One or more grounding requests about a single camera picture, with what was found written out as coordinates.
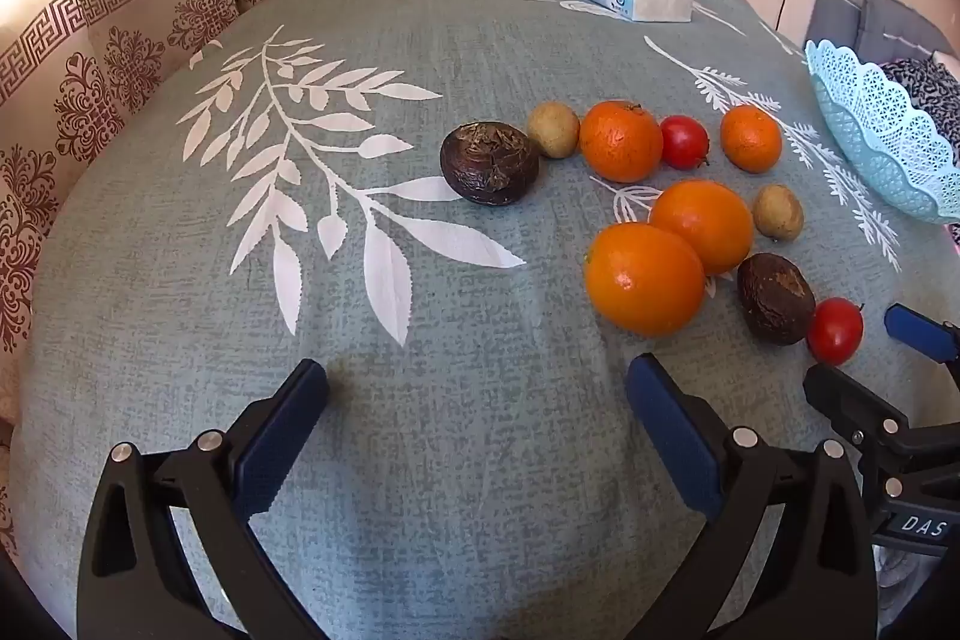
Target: red tomato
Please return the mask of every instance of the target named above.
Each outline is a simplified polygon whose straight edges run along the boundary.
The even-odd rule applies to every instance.
[[[707,161],[710,138],[693,118],[671,115],[661,122],[664,132],[664,161],[674,169],[696,169]]]
[[[806,346],[818,362],[838,366],[856,353],[862,338],[860,308],[846,299],[825,299],[813,313]]]

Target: gray-green tablecloth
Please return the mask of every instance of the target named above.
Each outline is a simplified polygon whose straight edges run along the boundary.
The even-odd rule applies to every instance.
[[[642,351],[769,442],[827,435],[803,400],[805,346],[758,344],[730,281],[656,342],[589,305],[584,250],[613,220],[643,220],[650,191],[599,181],[577,156],[544,162],[515,206],[454,199],[443,137],[469,119],[522,127],[543,100],[697,116],[717,148],[703,175],[747,201],[787,184],[808,225],[755,249],[797,263],[820,298],[865,302],[848,373],[916,422],[956,418],[949,378],[881,324],[894,301],[960,314],[946,232],[851,175],[792,44],[743,0],[696,1],[691,23],[666,25],[580,0],[268,0],[169,79],[80,181],[40,262],[11,491],[52,613],[73,626],[112,444],[184,447],[302,357],[328,370],[331,404],[253,528],[337,640],[622,637],[702,523],[626,404]],[[784,130],[769,175],[718,149],[723,111],[745,101]]]

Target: orange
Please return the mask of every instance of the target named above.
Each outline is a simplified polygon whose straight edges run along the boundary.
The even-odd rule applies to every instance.
[[[622,329],[663,336],[685,326],[704,298],[704,268],[675,234],[614,223],[593,240],[584,282],[593,306]]]
[[[650,223],[683,237],[707,274],[738,266],[754,243],[754,217],[737,194],[710,180],[683,180],[654,202]]]
[[[635,183],[659,164],[664,134],[639,104],[601,101],[580,124],[580,149],[597,175]]]
[[[762,175],[779,161],[784,138],[771,116],[744,104],[723,115],[720,145],[734,165],[751,175]]]

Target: white leaf pattern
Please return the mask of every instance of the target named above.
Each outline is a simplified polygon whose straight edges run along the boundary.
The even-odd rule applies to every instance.
[[[294,55],[304,55],[307,52],[316,52],[321,47],[323,47],[323,44],[309,44],[307,47],[301,47],[298,49]]]
[[[373,74],[375,71],[376,68],[354,68],[351,71],[344,71],[342,74],[338,74],[337,76],[323,83],[323,87],[325,87],[326,90],[331,90],[333,88],[345,88],[353,82]]]
[[[318,79],[323,79],[325,76],[330,74],[330,71],[335,71],[336,68],[339,68],[342,63],[342,61],[330,61],[329,63],[323,64],[323,66],[311,68],[311,70],[304,74],[304,76],[301,76],[298,84],[310,85],[311,83],[316,82]]]
[[[438,92],[418,88],[416,85],[408,85],[405,82],[392,82],[390,85],[384,85],[377,88],[380,95],[389,95],[390,98],[403,98],[407,101],[424,101],[427,98],[440,98]]]
[[[250,124],[250,130],[247,132],[247,149],[256,145],[259,142],[260,137],[263,136],[264,131],[270,126],[270,111],[264,110],[256,118],[253,119],[253,122]]]
[[[310,106],[317,112],[322,112],[326,108],[326,102],[330,101],[330,94],[316,86],[310,86]]]
[[[230,105],[233,102],[233,89],[229,85],[221,85],[220,90],[217,91],[217,97],[214,100],[214,103],[217,105],[217,109],[221,112],[226,112],[229,110]]]
[[[228,63],[227,66],[221,68],[220,71],[232,71],[234,68],[243,68],[246,64],[251,63],[251,61],[253,61],[253,58],[241,58],[239,61]]]
[[[367,103],[366,98],[357,90],[357,88],[349,88],[344,91],[344,98],[347,100],[347,104],[353,107],[353,109],[360,110],[360,112],[369,112],[370,105]]]
[[[306,121],[306,124],[315,125],[325,131],[366,131],[373,128],[365,119],[359,118],[351,112],[321,115],[319,118],[312,119],[312,121]]]
[[[328,261],[333,260],[333,254],[340,249],[347,237],[347,221],[339,215],[327,215],[317,223],[317,236]]]
[[[240,155],[240,150],[243,149],[243,141],[243,134],[240,134],[230,143],[229,148],[227,148],[227,171],[233,166],[233,162],[237,160],[237,156]]]
[[[280,158],[283,149],[284,145],[271,145],[268,148],[263,148],[246,162],[236,175],[233,175],[233,179],[239,180],[241,177],[259,172],[263,167],[269,167],[277,158]]]
[[[364,193],[368,196],[372,194],[393,194],[410,201],[456,201],[461,198],[460,194],[450,188],[443,177],[437,176],[408,180],[405,183],[387,186],[387,188],[370,188]]]
[[[390,80],[399,77],[401,74],[402,71],[381,71],[379,74],[368,77],[356,87],[359,91],[371,91],[373,88],[379,88],[383,83],[390,82]]]
[[[469,226],[447,223],[445,220],[407,218],[405,215],[394,215],[392,220],[400,223],[415,239],[435,253],[454,261],[497,269],[509,269],[524,263],[503,245]]]
[[[230,74],[231,73],[221,74],[219,77],[211,79],[205,86],[197,91],[197,95],[200,95],[202,92],[212,91],[214,88],[223,85],[224,82],[229,81]]]
[[[191,107],[189,110],[187,110],[184,113],[184,116],[180,118],[178,121],[176,121],[176,125],[181,124],[181,122],[189,121],[189,119],[191,119],[192,116],[194,116],[195,114],[197,114],[202,110],[205,110],[206,108],[208,108],[208,106],[210,106],[210,104],[213,104],[213,101],[210,100],[209,98],[205,98],[203,101],[197,104],[197,106]]]
[[[289,158],[284,158],[277,164],[277,174],[291,185],[299,185],[299,169]]]
[[[274,209],[277,210],[277,218],[280,218],[294,231],[306,231],[306,213],[304,208],[290,199],[283,191],[274,189]]]
[[[776,34],[772,33],[772,35],[786,49],[781,39]],[[851,204],[853,218],[856,220],[857,227],[863,232],[864,238],[867,239],[867,243],[877,244],[883,258],[889,261],[896,271],[901,270],[894,250],[894,247],[899,245],[896,231],[890,227],[883,215],[872,208],[869,191],[862,187],[862,183],[859,182],[856,175],[853,175],[843,166],[843,159],[833,150],[817,141],[818,135],[812,126],[803,124],[795,126],[782,121],[775,114],[781,106],[779,101],[774,101],[773,98],[767,97],[761,92],[747,91],[745,94],[744,92],[738,92],[738,88],[747,85],[740,77],[732,76],[709,66],[704,68],[690,67],[658,47],[649,36],[644,36],[643,39],[654,52],[661,54],[667,60],[687,71],[690,76],[693,76],[697,89],[707,97],[707,102],[712,103],[715,110],[726,111],[728,107],[738,105],[752,105],[765,110],[781,127],[784,137],[790,143],[790,148],[797,154],[797,158],[805,167],[812,170],[814,160],[824,167],[824,176],[827,179],[830,193],[836,196],[842,205]],[[616,208],[615,197],[613,207],[615,214]]]
[[[587,12],[589,15],[597,15],[602,18],[616,18],[616,20],[627,20],[616,14],[613,9],[607,9],[599,4],[591,4],[589,1],[561,1],[560,6],[573,12]]]
[[[206,137],[206,132],[210,130],[210,110],[205,109],[190,127],[190,133],[186,135],[184,142],[184,161],[186,161],[194,150],[200,146],[200,142]]]
[[[230,130],[227,129],[226,131],[224,131],[224,133],[219,135],[219,137],[214,139],[213,142],[211,142],[206,147],[205,150],[203,150],[203,157],[200,158],[200,165],[203,167],[206,164],[208,164],[210,161],[212,161],[214,158],[216,158],[217,153],[219,153],[223,148],[227,146],[227,142],[229,142],[229,140],[230,140]]]
[[[239,58],[239,57],[240,57],[241,55],[243,55],[245,52],[250,52],[252,49],[253,49],[253,47],[244,47],[243,49],[238,49],[237,52],[234,52],[234,54],[232,54],[229,58],[227,58],[227,60],[224,61],[224,63],[227,64],[227,63],[229,63],[230,61],[232,61],[233,59]]]
[[[374,134],[360,143],[357,153],[361,158],[379,158],[381,155],[403,152],[412,147],[413,145],[391,134]]]
[[[256,183],[253,184],[253,187],[244,195],[243,199],[240,199],[240,203],[237,204],[237,208],[233,211],[233,215],[230,216],[230,220],[227,220],[227,225],[234,225],[237,220],[240,220],[240,218],[243,218],[250,210],[253,210],[257,202],[262,199],[264,194],[267,193],[267,190],[270,189],[274,180],[274,172],[268,172],[267,175],[263,175],[257,180]]]
[[[413,284],[400,247],[368,218],[363,251],[367,298],[380,325],[400,345],[407,341]]]
[[[305,138],[298,130],[304,125],[313,125],[332,133],[363,132],[373,128],[371,122],[352,112],[334,112],[324,115],[323,110],[328,106],[333,92],[342,92],[346,103],[360,112],[371,111],[367,96],[374,93],[382,95],[382,100],[387,102],[428,100],[439,97],[439,94],[416,85],[392,82],[404,73],[400,70],[378,71],[378,67],[354,68],[331,78],[344,61],[320,63],[318,59],[306,55],[307,52],[323,47],[321,44],[302,47],[285,57],[269,57],[270,47],[279,47],[278,44],[274,44],[274,39],[282,28],[283,26],[280,25],[258,52],[251,53],[251,49],[247,48],[234,53],[224,61],[223,73],[200,90],[200,92],[209,92],[209,95],[178,121],[184,122],[187,119],[194,121],[184,142],[184,149],[192,154],[199,149],[199,145],[209,133],[209,127],[213,121],[213,106],[216,105],[222,112],[228,112],[239,97],[238,89],[244,82],[244,73],[241,71],[243,66],[253,66],[248,68],[246,80],[250,79],[251,73],[258,71],[261,81],[246,107],[234,116],[229,127],[205,148],[203,156],[200,157],[202,166],[226,148],[227,170],[231,170],[246,145],[247,148],[251,148],[253,157],[240,167],[232,179],[241,179],[258,172],[256,183],[243,193],[242,199],[227,220],[227,225],[234,225],[253,214],[253,219],[248,223],[233,256],[230,272],[235,271],[240,263],[248,258],[253,248],[256,248],[267,232],[272,229],[275,239],[277,302],[280,304],[280,311],[287,328],[291,333],[295,333],[301,306],[302,268],[294,248],[285,242],[280,232],[287,228],[306,231],[308,221],[304,207],[301,206],[301,200],[296,199],[296,193],[288,194],[280,191],[277,189],[277,184],[289,183],[291,187],[301,184],[301,170],[288,158],[290,148],[294,148],[295,151],[296,148],[301,148],[328,185],[330,214],[317,223],[317,235],[323,247],[323,253],[332,260],[343,246],[349,226],[347,226],[347,220],[339,214],[339,199],[341,196],[353,199],[360,207],[367,223],[364,242],[364,277],[368,299],[384,329],[393,339],[403,344],[411,321],[413,301],[411,273],[400,247],[376,225],[378,215],[409,232],[410,242],[420,241],[435,252],[460,263],[506,269],[523,262],[477,229],[445,220],[426,220],[426,218],[397,215],[376,200],[378,194],[421,202],[452,202],[459,199],[442,177],[419,177],[392,185],[388,183],[383,188],[362,190],[344,180],[341,173],[336,172],[334,165],[323,160],[325,153],[352,153],[363,159],[371,159],[412,147],[410,143],[391,134],[373,134],[361,140],[356,148],[321,145]],[[286,42],[285,46],[298,46],[309,41],[309,39],[291,40]],[[318,63],[319,66],[310,68],[313,63]],[[304,70],[307,73],[299,82],[291,85],[290,77],[293,75],[295,64],[308,67],[308,70]],[[323,80],[328,80],[329,88],[323,86]],[[288,100],[301,101],[304,92],[309,94],[311,106],[319,113],[312,121],[291,118],[288,114],[289,109],[284,106]],[[266,104],[261,101],[265,93],[269,98]],[[256,145],[262,143],[266,131],[276,122],[286,127],[287,133],[283,142],[279,145],[268,143],[265,148],[256,151]]]
[[[253,220],[251,220],[250,225],[247,226],[243,234],[243,239],[240,239],[240,244],[237,245],[237,252],[233,254],[233,261],[230,263],[230,274],[233,274],[234,269],[243,263],[244,259],[250,255],[250,251],[253,250],[254,247],[257,247],[258,244],[260,244],[260,240],[266,236],[267,229],[270,228],[270,224],[274,219],[270,208],[270,199],[265,199],[263,204],[260,205],[260,209],[253,215]]]
[[[296,333],[301,303],[301,265],[294,249],[283,242],[277,232],[274,237],[274,286],[277,288],[277,304],[280,304],[283,321],[290,333]]]
[[[717,21],[717,23],[723,23],[723,25],[726,25],[727,28],[731,28],[732,30],[736,31],[738,34],[740,34],[740,36],[747,35],[743,31],[741,31],[739,28],[737,28],[736,25],[733,25],[732,23],[728,23],[726,20],[720,17],[712,9],[707,9],[706,6],[703,6],[702,4],[698,4],[697,1],[693,2],[693,8],[696,9],[698,12],[700,12],[700,14],[706,15],[709,18],[713,18],[714,20]]]

